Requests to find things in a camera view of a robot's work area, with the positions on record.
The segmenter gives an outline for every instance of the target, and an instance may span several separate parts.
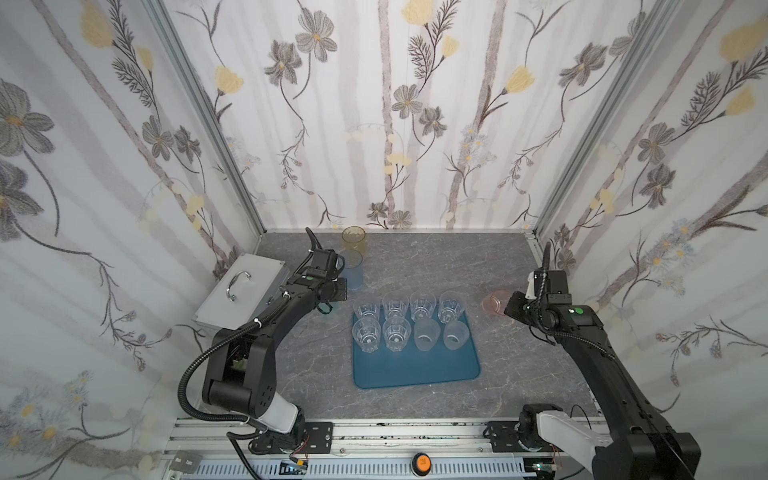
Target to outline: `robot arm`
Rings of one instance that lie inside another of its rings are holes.
[[[283,295],[237,330],[221,329],[213,346],[192,363],[179,382],[179,402],[186,413],[213,422],[247,422],[266,434],[251,437],[262,441],[253,445],[265,448],[274,444],[293,450],[305,439],[301,408],[276,391],[277,347],[307,313],[314,309],[330,313],[330,302],[346,300],[346,279],[339,278],[344,266],[337,266],[338,255],[324,250],[314,233],[309,228],[306,231],[312,241],[310,253],[286,281]],[[242,415],[206,414],[187,401],[189,377],[205,359],[203,401]],[[256,450],[253,447],[252,452],[267,453],[269,449]]]
[[[693,478],[700,457],[693,436],[675,432],[651,406],[616,357],[598,315],[589,306],[571,304],[565,273],[548,271],[548,249],[534,273],[537,298],[529,301],[515,292],[504,313],[563,346],[600,403],[611,434],[595,435],[547,406],[524,409],[522,426],[529,437],[572,455],[597,480]]]

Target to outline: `emergency stop button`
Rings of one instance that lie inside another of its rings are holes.
[[[417,474],[419,477],[424,477],[430,470],[432,470],[432,460],[429,458],[429,455],[425,453],[417,453],[413,456],[411,468],[413,469],[413,473]]]

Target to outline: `white arm segment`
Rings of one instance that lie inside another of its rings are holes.
[[[610,435],[594,432],[557,410],[537,414],[536,426],[538,436],[569,454],[590,473],[594,448],[607,447],[613,442]]]

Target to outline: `blue tray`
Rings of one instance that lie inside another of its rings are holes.
[[[410,312],[406,318],[411,322]],[[480,375],[480,361],[472,335],[462,348],[449,350],[442,341],[445,326],[440,323],[437,312],[432,314],[432,318],[440,325],[440,340],[428,352],[416,348],[413,336],[408,338],[408,344],[401,352],[386,348],[382,339],[379,349],[374,353],[365,353],[353,340],[352,371],[355,385],[361,389],[380,389],[477,378]],[[356,321],[357,316],[353,314],[353,325]],[[458,321],[469,326],[466,313],[462,314]],[[379,313],[379,323],[384,324],[383,310]]]

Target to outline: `frosted plastic cup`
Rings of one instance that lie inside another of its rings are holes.
[[[469,327],[464,322],[453,320],[445,325],[442,341],[450,350],[458,350],[469,340]]]
[[[440,324],[431,318],[418,320],[413,326],[413,342],[422,352],[431,350],[440,340]]]

